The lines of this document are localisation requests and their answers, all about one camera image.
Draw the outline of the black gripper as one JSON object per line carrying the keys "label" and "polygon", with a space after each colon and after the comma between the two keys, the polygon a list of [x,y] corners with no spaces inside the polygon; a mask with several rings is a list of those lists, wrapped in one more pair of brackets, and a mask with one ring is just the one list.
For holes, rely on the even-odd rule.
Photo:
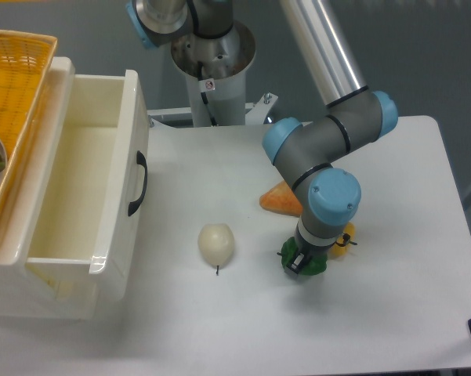
{"label": "black gripper", "polygon": [[294,238],[300,253],[293,255],[289,259],[284,266],[284,271],[291,277],[297,277],[310,263],[311,257],[322,255],[327,255],[328,257],[328,251],[332,248],[340,235],[329,239],[319,237],[306,239],[301,233],[295,233]]}

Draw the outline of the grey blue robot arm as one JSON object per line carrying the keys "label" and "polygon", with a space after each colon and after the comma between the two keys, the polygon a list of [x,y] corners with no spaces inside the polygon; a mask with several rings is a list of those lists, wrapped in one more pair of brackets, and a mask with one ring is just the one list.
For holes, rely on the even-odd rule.
{"label": "grey blue robot arm", "polygon": [[[373,143],[397,125],[397,106],[371,91],[327,1],[283,1],[281,7],[328,114],[304,125],[293,117],[272,125],[263,149],[303,211],[281,249],[283,269],[314,276],[328,251],[350,244],[360,184],[334,168],[338,159]],[[230,1],[131,1],[128,15],[146,47],[169,45],[187,81],[195,126],[243,125],[245,73],[255,59],[251,31],[234,19]]]}

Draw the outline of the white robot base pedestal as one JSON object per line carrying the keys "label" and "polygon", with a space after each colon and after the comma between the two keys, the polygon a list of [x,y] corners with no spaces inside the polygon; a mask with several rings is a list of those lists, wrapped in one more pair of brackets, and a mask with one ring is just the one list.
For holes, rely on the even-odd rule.
{"label": "white robot base pedestal", "polygon": [[255,61],[256,44],[242,23],[220,38],[184,35],[171,43],[174,67],[186,82],[189,107],[150,110],[150,123],[215,127],[263,125],[274,122],[278,96],[265,92],[246,101],[246,74]]}

